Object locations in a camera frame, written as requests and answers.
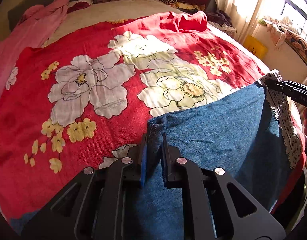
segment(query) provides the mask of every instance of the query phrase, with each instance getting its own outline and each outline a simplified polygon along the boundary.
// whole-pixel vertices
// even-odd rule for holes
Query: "red blanket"
[[[147,120],[218,100],[263,73],[203,13],[102,22],[26,48],[0,100],[0,208],[41,208],[86,166],[109,166]]]

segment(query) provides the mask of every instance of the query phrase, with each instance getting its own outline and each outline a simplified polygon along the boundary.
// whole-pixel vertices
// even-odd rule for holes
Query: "flower center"
[[[80,74],[77,79],[76,79],[76,83],[78,86],[81,86],[82,84],[84,84],[86,81],[85,81],[85,77],[86,77],[86,74],[85,73],[82,73]]]
[[[202,97],[206,93],[203,87],[188,82],[182,82],[180,85],[180,89],[183,93],[187,94],[192,98]]]

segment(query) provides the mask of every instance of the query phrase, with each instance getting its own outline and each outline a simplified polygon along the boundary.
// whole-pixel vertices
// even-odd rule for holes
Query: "bed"
[[[181,83],[182,102],[165,96],[174,85],[164,83],[168,75],[183,75],[175,66],[200,79]],[[16,82],[0,100],[0,211],[17,232],[84,167],[124,157],[150,118],[219,100],[270,71],[202,12],[189,16],[157,0],[72,12],[43,48],[26,48],[17,67]],[[148,71],[153,78],[145,78]],[[211,99],[204,92],[196,100],[202,87]],[[288,102],[303,139],[297,108]],[[277,201],[290,193],[303,165],[301,149]]]

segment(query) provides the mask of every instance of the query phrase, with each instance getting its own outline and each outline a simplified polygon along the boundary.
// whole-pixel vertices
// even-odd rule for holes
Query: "window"
[[[288,16],[298,29],[300,36],[307,41],[307,3],[305,0],[266,0],[264,13],[271,16]]]

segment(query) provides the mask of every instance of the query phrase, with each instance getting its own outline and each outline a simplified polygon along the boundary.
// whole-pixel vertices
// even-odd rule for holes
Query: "blue denim fabric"
[[[268,210],[292,171],[279,122],[265,88],[257,84],[205,106],[152,118],[148,178],[143,189],[127,194],[126,239],[183,239],[181,189],[166,189],[162,181],[163,133],[198,166],[224,168]]]

